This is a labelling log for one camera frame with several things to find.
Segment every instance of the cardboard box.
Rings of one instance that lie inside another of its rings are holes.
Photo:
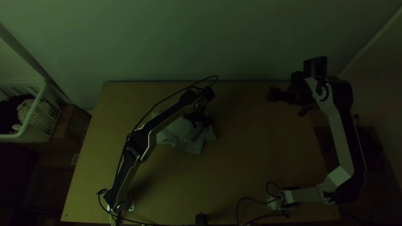
[[[75,105],[62,107],[62,114],[54,129],[52,140],[70,140],[78,144],[84,142],[91,118]]]
[[[90,120],[90,115],[77,106],[62,106],[62,113],[49,142],[22,145],[43,154],[79,153]]]
[[[38,165],[41,167],[75,169],[79,155],[78,153],[67,152],[47,153],[41,155]]]

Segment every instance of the cloth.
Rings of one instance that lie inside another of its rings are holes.
[[[159,113],[152,113],[152,118]],[[157,144],[171,144],[192,154],[201,154],[204,141],[214,141],[216,136],[212,125],[202,127],[201,122],[193,124],[183,116],[176,119],[156,135]]]
[[[32,107],[35,100],[24,100],[20,105],[17,106],[18,119],[21,124],[24,124],[25,118],[28,116],[28,112]]]

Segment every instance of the laundry basket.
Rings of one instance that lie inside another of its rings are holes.
[[[61,113],[56,97],[49,91],[45,80],[0,82],[0,101],[22,94],[32,94],[35,100],[22,124],[21,130],[15,134],[0,134],[0,142],[30,143],[48,141]]]

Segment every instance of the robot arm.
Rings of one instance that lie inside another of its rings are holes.
[[[123,148],[123,162],[112,188],[104,195],[104,199],[113,212],[134,209],[134,199],[127,195],[129,185],[139,166],[147,161],[154,150],[156,134],[183,115],[186,119],[194,118],[197,121],[207,103],[214,97],[214,92],[208,86],[201,93],[188,89],[180,96],[178,102],[146,122],[142,128],[135,130],[128,137]]]
[[[268,100],[300,105],[300,116],[312,109],[322,110],[330,123],[339,166],[314,187],[281,190],[281,199],[270,203],[271,209],[286,210],[303,202],[333,205],[353,201],[364,184],[366,165],[350,113],[352,88],[348,82],[327,77],[326,64],[326,57],[304,61],[304,71],[292,74],[288,90],[271,88]]]

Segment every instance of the wooden table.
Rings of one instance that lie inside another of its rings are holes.
[[[96,192],[110,188],[126,135],[158,101],[189,82],[108,82],[104,84],[64,207],[62,221],[108,223]],[[299,107],[266,100],[269,87],[287,83],[218,82],[207,112],[215,120],[216,141],[206,142],[201,155],[157,145],[132,183],[137,196],[123,217],[158,224],[194,224],[208,214],[209,224],[235,224],[238,200],[249,196],[266,201],[265,183],[307,187],[323,181],[327,171],[308,117]],[[161,104],[162,111],[178,96]],[[266,205],[244,201],[241,223],[275,214]],[[259,222],[299,222],[339,219],[336,206],[306,203],[290,218]]]

